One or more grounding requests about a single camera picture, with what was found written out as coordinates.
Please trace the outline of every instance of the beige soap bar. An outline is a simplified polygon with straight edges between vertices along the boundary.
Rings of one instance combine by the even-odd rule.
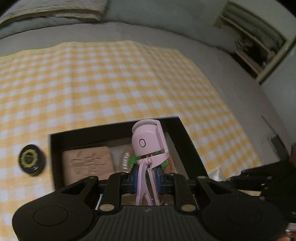
[[[92,175],[104,180],[115,173],[112,156],[107,146],[64,151],[62,162],[65,185]]]

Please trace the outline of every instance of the black box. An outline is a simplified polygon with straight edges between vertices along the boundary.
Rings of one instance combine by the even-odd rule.
[[[170,154],[176,152],[187,178],[207,176],[203,163],[179,117],[159,119]],[[137,121],[94,126],[50,135],[52,172],[55,189],[65,186],[62,166],[62,152],[66,150],[99,147],[108,141],[132,137],[132,127]]]

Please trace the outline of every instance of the yellow gingham tablecloth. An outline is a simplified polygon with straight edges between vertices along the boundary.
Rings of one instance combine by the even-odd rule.
[[[0,58],[0,86],[0,239],[16,240],[18,207],[53,191],[51,133],[179,116],[208,172],[229,177],[260,163],[206,76],[174,49],[119,41],[26,50]],[[18,166],[27,144],[48,158],[37,177]]]

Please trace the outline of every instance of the shelf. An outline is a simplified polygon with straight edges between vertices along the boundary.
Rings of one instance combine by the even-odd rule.
[[[261,48],[263,48],[267,53],[270,53],[270,50],[259,39],[257,39],[255,36],[250,34],[247,30],[245,30],[244,28],[242,28],[241,26],[236,24],[234,21],[232,21],[231,19],[229,19],[223,15],[220,15],[220,18],[223,19],[224,21],[228,22],[230,25],[234,26],[235,28],[237,28],[239,31],[241,31],[245,35],[247,35],[254,42],[256,42]]]
[[[258,63],[256,63],[252,58],[250,58],[245,52],[241,50],[235,51],[235,53],[248,65],[251,67],[251,69],[259,75],[262,71],[262,68]]]
[[[256,78],[256,81],[261,84],[266,77],[276,68],[276,66],[282,61],[282,59],[287,54],[289,48],[295,43],[294,41],[287,40],[285,44],[281,47],[281,49],[277,52],[277,54],[272,58],[272,60],[266,65],[266,67],[262,70],[260,75]]]

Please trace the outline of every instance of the black round container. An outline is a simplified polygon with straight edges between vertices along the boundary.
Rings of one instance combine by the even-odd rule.
[[[39,175],[45,166],[45,156],[37,146],[27,145],[20,152],[19,165],[27,174]]]

